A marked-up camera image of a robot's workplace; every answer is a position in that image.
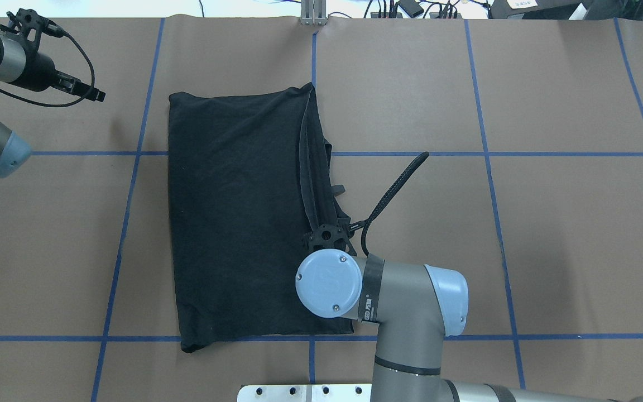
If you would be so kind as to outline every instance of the black box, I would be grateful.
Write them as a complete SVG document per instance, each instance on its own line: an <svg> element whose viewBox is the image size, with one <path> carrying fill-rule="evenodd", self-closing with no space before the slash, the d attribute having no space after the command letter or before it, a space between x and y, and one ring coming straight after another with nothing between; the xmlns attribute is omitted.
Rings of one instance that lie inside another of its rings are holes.
<svg viewBox="0 0 643 402"><path fill-rule="evenodd" d="M580 0L534 0L538 5L511 8L508 0L495 0L490 6L490 18L496 20L567 20L577 9Z"/></svg>

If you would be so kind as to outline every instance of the black cable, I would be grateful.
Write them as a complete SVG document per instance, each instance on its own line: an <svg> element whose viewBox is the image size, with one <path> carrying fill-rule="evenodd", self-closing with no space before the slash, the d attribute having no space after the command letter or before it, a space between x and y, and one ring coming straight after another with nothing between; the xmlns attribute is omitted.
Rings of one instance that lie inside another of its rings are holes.
<svg viewBox="0 0 643 402"><path fill-rule="evenodd" d="M424 2L424 3L431 3L431 5L428 6L428 8L426 8L426 12L423 13L423 16L421 18L426 18L426 15L428 15L429 11L431 11L431 8L434 7L436 4L440 8L438 10L438 14L440 15L440 13L443 11L444 3L440 3L440 2Z"/></svg>
<svg viewBox="0 0 643 402"><path fill-rule="evenodd" d="M373 0L368 0L367 9L364 11L364 18L366 18L366 15L368 14L368 9L371 8L372 3L373 3Z"/></svg>
<svg viewBox="0 0 643 402"><path fill-rule="evenodd" d="M94 90L94 86L96 84L96 74L94 73L94 65L92 64L91 59L89 59L89 57L86 55L84 49L81 48L81 45L79 45L79 43L76 41L76 39L73 38L73 36L71 36L71 34L69 34L68 32L64 31L64 36L66 36L67 38L71 39L71 42L74 44L74 46L76 46L77 49L79 49L79 51L82 54L82 56L84 57L84 59L86 59L86 62L89 64L89 69L91 69L91 87L89 87L89 90L86 91L85 94L82 94L81 97L79 97L79 99L76 99L73 102L64 103L64 104L50 104L50 103L41 103L41 102L37 102L37 101L32 101L30 99L26 99L26 98L20 97L18 95L12 94L11 92L7 92L7 91L5 91L5 90L3 90L1 88L0 88L0 93L5 94L8 97L12 97L13 99L17 99L17 100L20 100L22 102L26 102L26 103L29 103L29 104L34 104L36 106L41 106L41 107L69 107L69 106L74 106L75 104L77 104L77 103L83 101L84 99L86 99L86 97L89 96L91 91Z"/></svg>
<svg viewBox="0 0 643 402"><path fill-rule="evenodd" d="M423 164L423 162L428 159L429 153L428 152L423 152L421 155L418 155L413 162L411 162L406 170L404 170L403 173L399 176L396 181L394 181L393 185L386 191L386 194L382 196L380 201L378 201L378 204L376 207L373 209L372 213L368 218L364 221L364 229L362 230L362 250L364 250L364 254L368 255L368 249L366 247L366 237L367 237L367 232L368 232L368 227L371 226L371 222L373 222L374 219L378 217L379 214L382 213L383 209L388 206L388 204L391 202L391 200L394 198L394 196L401 190L401 188L406 184L406 181L411 178L411 175L413 175L414 171Z"/></svg>
<svg viewBox="0 0 643 402"><path fill-rule="evenodd" d="M329 13L329 15L328 15L328 16L332 16L332 15L343 15L343 16L345 16L346 18L352 18L352 17L350 17L349 15L347 15L346 13L342 13L341 11L334 11L333 13Z"/></svg>
<svg viewBox="0 0 643 402"><path fill-rule="evenodd" d="M378 13L381 13L381 0L376 0L378 3ZM367 9L364 11L364 18L366 18L366 15L368 15L368 9L371 8L371 5L373 3L373 0L368 0L367 4Z"/></svg>

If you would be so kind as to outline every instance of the black t-shirt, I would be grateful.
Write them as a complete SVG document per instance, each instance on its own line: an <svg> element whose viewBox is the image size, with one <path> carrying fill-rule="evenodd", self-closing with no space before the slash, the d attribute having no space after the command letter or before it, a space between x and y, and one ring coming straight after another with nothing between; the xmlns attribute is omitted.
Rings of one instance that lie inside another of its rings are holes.
<svg viewBox="0 0 643 402"><path fill-rule="evenodd" d="M346 217L314 87L170 96L169 200L181 348L270 334L351 333L296 295L304 234Z"/></svg>

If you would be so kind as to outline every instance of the metal bracket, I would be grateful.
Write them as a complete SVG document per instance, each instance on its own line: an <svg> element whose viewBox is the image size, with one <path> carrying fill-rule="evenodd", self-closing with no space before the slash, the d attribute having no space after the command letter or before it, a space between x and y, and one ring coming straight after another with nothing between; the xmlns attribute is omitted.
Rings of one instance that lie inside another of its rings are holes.
<svg viewBox="0 0 643 402"><path fill-rule="evenodd" d="M371 384L244 386L237 402L368 402Z"/></svg>
<svg viewBox="0 0 643 402"><path fill-rule="evenodd" d="M327 25L327 0L301 0L302 25Z"/></svg>

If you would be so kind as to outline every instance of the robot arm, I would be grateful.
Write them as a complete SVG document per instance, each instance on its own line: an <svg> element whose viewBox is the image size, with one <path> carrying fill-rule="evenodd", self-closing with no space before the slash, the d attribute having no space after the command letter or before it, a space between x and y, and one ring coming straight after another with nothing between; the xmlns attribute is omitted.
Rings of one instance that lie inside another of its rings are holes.
<svg viewBox="0 0 643 402"><path fill-rule="evenodd" d="M442 379L443 338L460 335L467 321L467 283L456 271L326 249L301 263L296 292L320 317L378 323L371 402L602 401Z"/></svg>
<svg viewBox="0 0 643 402"><path fill-rule="evenodd" d="M468 313L459 272L326 249L301 263L296 291L321 317L378 323L375 402L434 400L444 389L443 338L460 335Z"/></svg>
<svg viewBox="0 0 643 402"><path fill-rule="evenodd" d="M102 102L105 93L94 87L95 76L91 61L79 44L48 18L39 16L34 10L18 10L16 15L7 13L10 23L0 26L0 81L31 91L40 92L49 87L73 94L79 99L68 104L43 104L28 101L0 89L0 92L25 102L45 107L66 107L83 99ZM66 36L86 58L91 69L92 83L84 84L80 79L57 71L54 62L39 53L41 34L61 38ZM31 147L15 132L0 122L0 178L5 178L20 167L31 155Z"/></svg>

